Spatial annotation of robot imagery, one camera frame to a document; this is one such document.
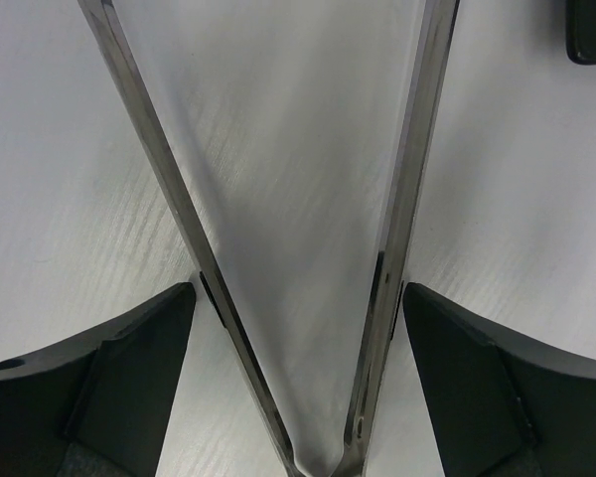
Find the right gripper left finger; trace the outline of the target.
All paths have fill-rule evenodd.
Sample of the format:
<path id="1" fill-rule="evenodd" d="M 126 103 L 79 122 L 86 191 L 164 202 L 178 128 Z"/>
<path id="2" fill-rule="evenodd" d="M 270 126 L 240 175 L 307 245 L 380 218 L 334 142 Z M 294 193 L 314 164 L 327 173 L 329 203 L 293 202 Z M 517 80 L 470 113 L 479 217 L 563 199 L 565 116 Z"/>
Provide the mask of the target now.
<path id="1" fill-rule="evenodd" d="M 132 310 L 0 362 L 0 476 L 153 476 L 197 296 Z"/>

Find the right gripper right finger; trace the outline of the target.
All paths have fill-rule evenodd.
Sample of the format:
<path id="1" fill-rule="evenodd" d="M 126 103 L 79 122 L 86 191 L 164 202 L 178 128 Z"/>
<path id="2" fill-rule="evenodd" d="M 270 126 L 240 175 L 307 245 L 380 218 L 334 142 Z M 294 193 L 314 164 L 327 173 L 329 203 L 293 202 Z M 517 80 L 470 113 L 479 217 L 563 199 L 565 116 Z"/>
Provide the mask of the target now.
<path id="1" fill-rule="evenodd" d="M 447 476 L 596 476 L 596 360 L 409 283 L 403 313 Z"/>

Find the metal tongs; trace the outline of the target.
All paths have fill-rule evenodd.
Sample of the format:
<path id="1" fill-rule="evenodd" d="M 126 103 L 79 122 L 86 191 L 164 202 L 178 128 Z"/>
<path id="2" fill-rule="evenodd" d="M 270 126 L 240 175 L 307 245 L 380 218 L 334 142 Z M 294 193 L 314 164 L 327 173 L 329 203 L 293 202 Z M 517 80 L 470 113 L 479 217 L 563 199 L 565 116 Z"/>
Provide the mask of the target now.
<path id="1" fill-rule="evenodd" d="M 80 9 L 290 476 L 361 476 L 455 1 Z"/>

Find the square teal black plate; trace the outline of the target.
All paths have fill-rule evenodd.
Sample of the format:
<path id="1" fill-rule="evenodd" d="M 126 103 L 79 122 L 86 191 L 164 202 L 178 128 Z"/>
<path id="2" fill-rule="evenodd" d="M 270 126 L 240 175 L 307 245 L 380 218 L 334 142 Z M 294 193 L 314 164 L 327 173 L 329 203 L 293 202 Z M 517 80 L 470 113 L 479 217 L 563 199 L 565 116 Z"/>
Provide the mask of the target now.
<path id="1" fill-rule="evenodd" d="M 596 0 L 565 2 L 568 58 L 577 65 L 596 65 Z"/>

